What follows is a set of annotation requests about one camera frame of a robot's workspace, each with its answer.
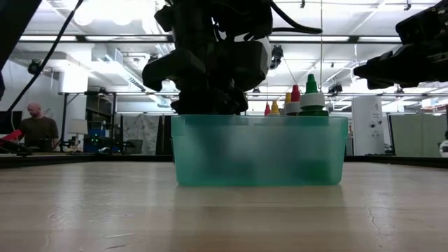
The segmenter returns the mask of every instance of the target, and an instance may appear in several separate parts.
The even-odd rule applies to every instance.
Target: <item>red bottle cap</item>
[[[291,92],[291,102],[300,102],[299,85],[293,86],[293,91]]]
[[[270,113],[271,113],[271,108],[269,107],[269,104],[266,102],[265,116],[269,115]]]

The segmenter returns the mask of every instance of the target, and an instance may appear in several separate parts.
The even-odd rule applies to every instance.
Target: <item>fluorescent light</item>
[[[159,97],[156,97],[154,94],[148,94],[149,99],[152,99],[155,103],[160,104]]]
[[[132,21],[133,21],[132,16],[126,16],[126,15],[123,15],[123,13],[120,13],[119,15],[117,15],[113,18],[113,22],[116,25],[120,25],[120,26],[128,25]]]
[[[348,41],[350,38],[348,36],[323,36],[322,41],[324,42],[335,42],[335,41]],[[321,40],[320,36],[269,36],[269,40],[272,42],[276,41],[293,41],[293,42],[319,42]]]
[[[86,36],[88,41],[166,41],[167,36],[129,36],[129,35],[115,35],[115,36]]]
[[[42,36],[42,35],[24,35],[20,37],[19,41],[48,41],[53,42],[55,41],[57,36]],[[77,41],[75,36],[62,36],[61,41]]]
[[[92,2],[87,2],[80,6],[80,8],[76,11],[75,16],[73,17],[76,24],[80,26],[86,26],[90,25],[93,22],[95,12],[93,11],[92,6]]]
[[[376,36],[362,36],[359,38],[360,42],[400,42],[400,37],[376,37]]]
[[[154,95],[169,95],[169,96],[178,96],[178,92],[154,92]]]

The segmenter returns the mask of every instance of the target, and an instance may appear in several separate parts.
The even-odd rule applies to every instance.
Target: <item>green bottle cap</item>
[[[314,74],[308,75],[308,81],[307,81],[307,91],[305,94],[311,94],[311,93],[317,93],[317,83],[314,79]]]

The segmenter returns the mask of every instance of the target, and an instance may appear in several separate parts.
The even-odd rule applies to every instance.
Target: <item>red object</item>
[[[16,131],[14,131],[13,133],[9,134],[8,136],[3,137],[3,140],[7,140],[7,141],[12,141],[14,139],[19,138],[20,136],[22,136],[22,132],[20,131],[20,129],[17,129]]]
[[[265,116],[269,115],[270,113],[271,113],[271,108],[269,107],[269,104],[266,102]]]
[[[300,102],[299,85],[293,86],[293,91],[291,92],[291,102]]]

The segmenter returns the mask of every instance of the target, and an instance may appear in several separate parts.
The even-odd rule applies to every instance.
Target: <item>man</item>
[[[59,141],[56,122],[43,116],[41,105],[37,103],[30,103],[27,110],[31,118],[24,119],[19,126],[25,135],[25,146],[38,148],[40,151],[53,151]]]

